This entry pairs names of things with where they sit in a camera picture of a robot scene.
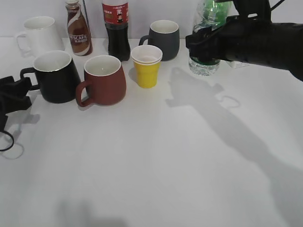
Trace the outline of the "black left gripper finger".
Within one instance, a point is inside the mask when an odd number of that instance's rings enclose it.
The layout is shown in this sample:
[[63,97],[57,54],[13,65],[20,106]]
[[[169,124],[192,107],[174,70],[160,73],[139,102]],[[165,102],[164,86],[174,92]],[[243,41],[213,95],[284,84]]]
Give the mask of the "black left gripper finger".
[[16,96],[26,96],[28,91],[39,90],[40,86],[32,85],[31,79],[29,77],[21,78],[14,82],[14,94]]

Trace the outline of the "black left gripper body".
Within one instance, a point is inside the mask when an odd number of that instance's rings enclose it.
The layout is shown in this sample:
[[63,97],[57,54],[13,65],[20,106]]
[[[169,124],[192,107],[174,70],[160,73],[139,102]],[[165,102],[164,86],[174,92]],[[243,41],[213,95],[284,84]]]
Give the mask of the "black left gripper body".
[[14,78],[12,76],[0,79],[0,131],[4,131],[8,113],[27,110],[31,105],[30,97],[14,94]]

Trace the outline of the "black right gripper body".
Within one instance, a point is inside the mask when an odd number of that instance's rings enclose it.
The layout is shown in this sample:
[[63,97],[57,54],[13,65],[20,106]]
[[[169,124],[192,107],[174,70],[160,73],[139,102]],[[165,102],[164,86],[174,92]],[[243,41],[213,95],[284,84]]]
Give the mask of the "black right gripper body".
[[207,27],[186,36],[186,47],[201,62],[239,61],[287,70],[303,79],[302,24],[231,16],[216,30]]

